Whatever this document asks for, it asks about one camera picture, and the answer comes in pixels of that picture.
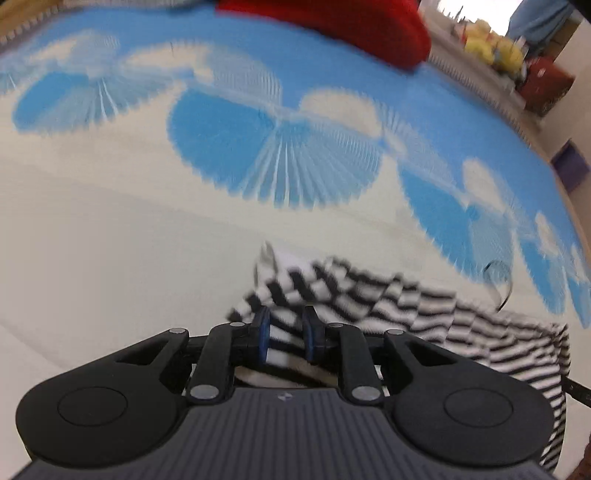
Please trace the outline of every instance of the striped towel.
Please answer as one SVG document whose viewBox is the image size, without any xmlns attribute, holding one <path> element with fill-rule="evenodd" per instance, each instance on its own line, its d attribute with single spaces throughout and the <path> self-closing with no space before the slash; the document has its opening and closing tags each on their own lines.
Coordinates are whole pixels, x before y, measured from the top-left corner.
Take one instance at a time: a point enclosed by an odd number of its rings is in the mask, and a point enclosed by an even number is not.
<svg viewBox="0 0 591 480">
<path fill-rule="evenodd" d="M 424 288 L 401 274 L 385 277 L 329 258 L 308 262 L 278 255 L 265 244 L 255 265 L 255 290 L 230 311 L 230 322 L 247 322 L 262 306 L 272 308 L 267 363 L 236 369 L 236 383 L 257 387 L 336 386 L 337 376 L 304 359 L 297 312 L 313 303 L 325 323 L 340 322 L 368 333 L 392 328 L 410 332 L 482 365 L 529 383 L 554 410 L 554 431 L 540 463 L 552 471 L 566 425 L 561 377 L 569 373 L 566 325 L 483 311 L 451 291 Z"/>
</svg>

